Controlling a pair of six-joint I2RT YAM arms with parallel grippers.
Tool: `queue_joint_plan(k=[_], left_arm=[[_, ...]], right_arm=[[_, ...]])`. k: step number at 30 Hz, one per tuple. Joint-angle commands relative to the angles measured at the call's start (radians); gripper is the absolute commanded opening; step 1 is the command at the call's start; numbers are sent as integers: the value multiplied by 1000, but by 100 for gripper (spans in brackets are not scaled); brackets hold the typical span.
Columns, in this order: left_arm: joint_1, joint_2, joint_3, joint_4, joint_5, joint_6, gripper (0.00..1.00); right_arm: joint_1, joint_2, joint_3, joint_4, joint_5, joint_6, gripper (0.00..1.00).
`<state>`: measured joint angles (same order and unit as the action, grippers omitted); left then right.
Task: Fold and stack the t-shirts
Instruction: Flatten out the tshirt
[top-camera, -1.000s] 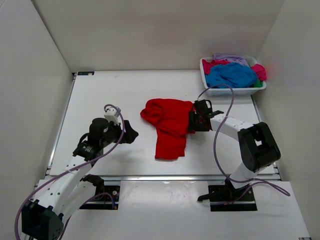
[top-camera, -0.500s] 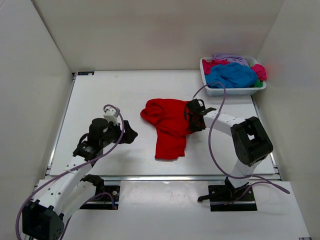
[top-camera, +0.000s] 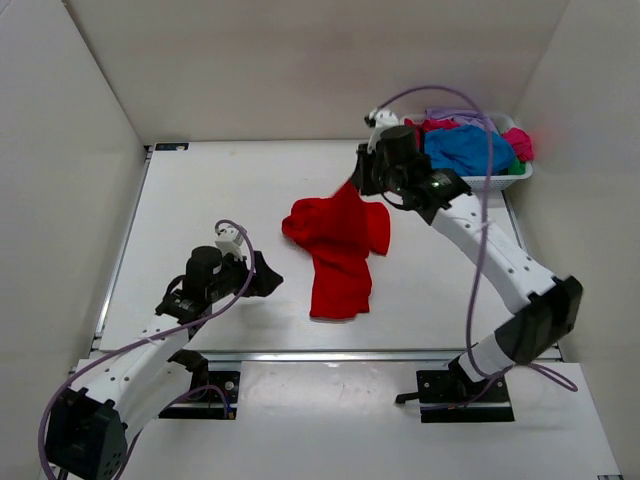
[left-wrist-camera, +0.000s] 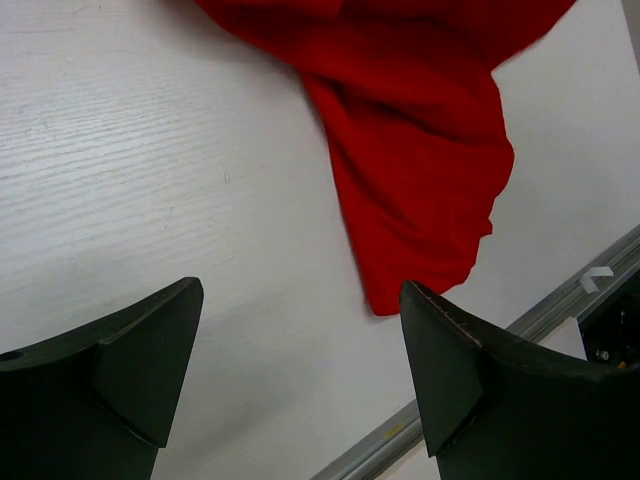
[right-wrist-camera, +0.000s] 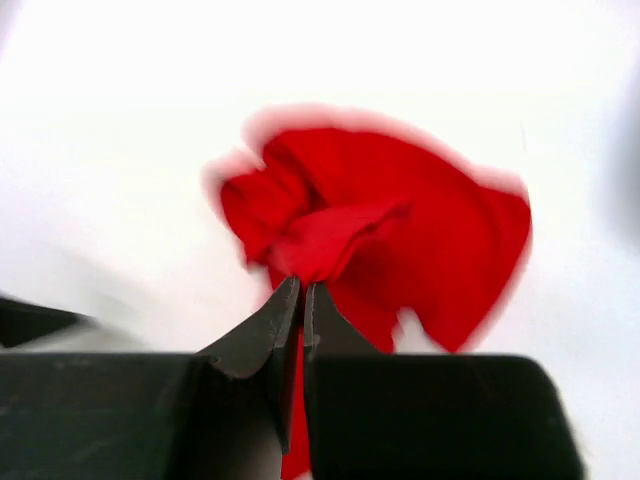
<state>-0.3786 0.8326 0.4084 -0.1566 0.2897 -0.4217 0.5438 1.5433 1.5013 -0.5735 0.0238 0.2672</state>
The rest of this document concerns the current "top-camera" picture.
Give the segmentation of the red t shirt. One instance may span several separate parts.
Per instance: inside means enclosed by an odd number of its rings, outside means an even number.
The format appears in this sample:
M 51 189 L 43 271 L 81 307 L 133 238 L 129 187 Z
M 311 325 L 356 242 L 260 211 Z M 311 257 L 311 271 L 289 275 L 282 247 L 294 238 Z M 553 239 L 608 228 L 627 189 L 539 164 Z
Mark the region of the red t shirt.
M 391 219 L 380 202 L 365 202 L 351 182 L 327 198 L 303 198 L 282 220 L 283 235 L 312 258 L 309 315 L 346 321 L 370 311 L 370 254 L 385 256 Z

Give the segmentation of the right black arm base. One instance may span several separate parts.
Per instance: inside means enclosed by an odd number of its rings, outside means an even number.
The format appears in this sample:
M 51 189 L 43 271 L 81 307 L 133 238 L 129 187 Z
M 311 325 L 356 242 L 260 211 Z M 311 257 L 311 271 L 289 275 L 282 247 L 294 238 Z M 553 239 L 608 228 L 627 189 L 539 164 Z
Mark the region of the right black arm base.
M 472 382 L 454 366 L 416 371 L 416 390 L 400 393 L 395 404 L 417 401 L 423 424 L 510 423 L 515 421 L 504 376 Z

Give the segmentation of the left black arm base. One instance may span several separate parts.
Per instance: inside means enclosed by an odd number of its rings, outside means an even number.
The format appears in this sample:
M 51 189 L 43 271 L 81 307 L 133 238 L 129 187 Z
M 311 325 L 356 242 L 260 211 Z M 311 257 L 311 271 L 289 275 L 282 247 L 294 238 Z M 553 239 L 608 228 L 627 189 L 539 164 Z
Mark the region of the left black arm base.
M 170 363 L 183 366 L 191 375 L 186 394 L 165 408 L 161 419 L 235 420 L 241 372 L 211 370 L 208 360 L 195 351 L 180 350 Z

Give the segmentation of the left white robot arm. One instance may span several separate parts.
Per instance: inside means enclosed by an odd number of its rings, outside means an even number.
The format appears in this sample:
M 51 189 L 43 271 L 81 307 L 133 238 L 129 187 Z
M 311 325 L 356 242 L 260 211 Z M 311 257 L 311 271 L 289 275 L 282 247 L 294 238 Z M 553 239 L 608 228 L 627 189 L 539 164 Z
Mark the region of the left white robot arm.
M 243 257 L 195 248 L 133 345 L 80 369 L 50 401 L 39 430 L 44 467 L 116 479 L 142 429 L 171 403 L 208 389 L 204 357 L 187 349 L 220 300 L 267 297 L 282 283 L 259 251 Z

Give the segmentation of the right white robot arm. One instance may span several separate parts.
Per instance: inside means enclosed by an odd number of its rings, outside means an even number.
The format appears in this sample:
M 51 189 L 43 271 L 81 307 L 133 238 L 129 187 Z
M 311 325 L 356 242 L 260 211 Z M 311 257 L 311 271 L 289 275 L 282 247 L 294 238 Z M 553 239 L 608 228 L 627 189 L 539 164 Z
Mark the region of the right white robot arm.
M 531 365 L 574 329 L 583 295 L 573 276 L 559 278 L 497 226 L 471 187 L 451 169 L 435 169 L 405 125 L 377 127 L 359 145 L 352 177 L 364 195 L 392 193 L 396 208 L 416 212 L 455 244 L 486 278 L 511 318 L 450 362 L 449 391 L 460 400 L 480 393 L 485 380 Z

